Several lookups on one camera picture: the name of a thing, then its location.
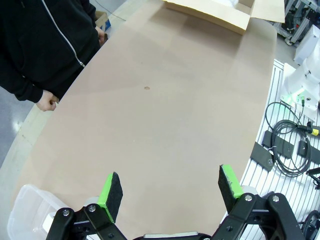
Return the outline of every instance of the jacket zipper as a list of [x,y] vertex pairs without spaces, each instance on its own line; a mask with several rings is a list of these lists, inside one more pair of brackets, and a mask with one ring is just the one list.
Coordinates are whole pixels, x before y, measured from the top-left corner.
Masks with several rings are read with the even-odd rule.
[[45,3],[45,0],[41,0],[42,1],[42,4],[43,6],[45,7],[45,10],[47,11],[47,13],[49,14],[53,24],[55,25],[56,29],[58,30],[58,32],[60,33],[60,35],[64,38],[64,40],[67,42],[67,44],[70,46],[70,48],[72,49],[73,53],[74,53],[74,56],[76,58],[76,60],[78,61],[78,63],[84,68],[86,65],[79,60],[78,56],[77,56],[77,53],[76,53],[76,50],[75,48],[72,46],[72,44],[69,42],[69,40],[66,38],[66,36],[62,33],[62,31],[59,29],[58,25],[56,24],[56,21],[54,19],[54,17],[51,15],[51,12],[49,11],[48,7],[47,7],[47,4]]

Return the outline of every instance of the black trousers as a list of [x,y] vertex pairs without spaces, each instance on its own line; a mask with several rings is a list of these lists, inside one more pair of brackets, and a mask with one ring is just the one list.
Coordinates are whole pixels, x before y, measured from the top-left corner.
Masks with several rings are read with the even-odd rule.
[[[89,59],[87,59],[86,61],[84,61],[84,64],[88,64],[89,61],[94,57],[94,55],[98,52],[98,50],[100,49],[100,46],[97,44],[97,46],[94,48],[94,51],[92,52],[92,54],[90,55]],[[78,77],[78,75],[81,73],[81,71],[84,68],[82,66],[79,65],[79,69],[77,71],[75,71],[68,79],[66,79],[65,81],[63,81],[62,83],[60,83],[58,86],[55,86],[53,88],[50,89],[46,89],[47,91],[53,93],[53,95],[55,95],[60,101],[63,98],[63,96],[66,94],[66,92],[68,91],[68,89],[70,88],[70,86],[73,84],[73,82],[76,80],[76,78]]]

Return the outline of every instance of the small cardboard box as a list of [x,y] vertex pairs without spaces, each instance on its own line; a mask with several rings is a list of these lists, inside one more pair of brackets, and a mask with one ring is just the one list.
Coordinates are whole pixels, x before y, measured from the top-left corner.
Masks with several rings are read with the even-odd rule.
[[107,13],[95,11],[95,24],[105,32],[111,26]]
[[285,22],[284,0],[238,0],[233,6],[223,4],[223,0],[163,1],[169,9],[207,20],[241,35],[245,33],[250,18]]

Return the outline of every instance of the cardboard flap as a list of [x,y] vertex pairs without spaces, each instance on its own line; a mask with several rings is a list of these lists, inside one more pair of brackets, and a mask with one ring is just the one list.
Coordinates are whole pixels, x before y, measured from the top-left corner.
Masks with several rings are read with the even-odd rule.
[[278,23],[285,22],[285,2],[283,0],[255,0],[251,17]]
[[215,2],[214,0],[163,0],[167,3],[172,3],[199,11],[204,14],[211,15],[231,23],[241,29],[247,29],[250,16],[235,8]]

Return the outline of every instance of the clear plastic container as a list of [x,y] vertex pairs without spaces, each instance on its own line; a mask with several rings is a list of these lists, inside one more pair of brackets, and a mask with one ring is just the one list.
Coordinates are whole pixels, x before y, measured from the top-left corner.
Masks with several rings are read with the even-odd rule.
[[49,213],[68,206],[52,193],[24,185],[18,193],[7,225],[11,240],[45,240],[43,223]]

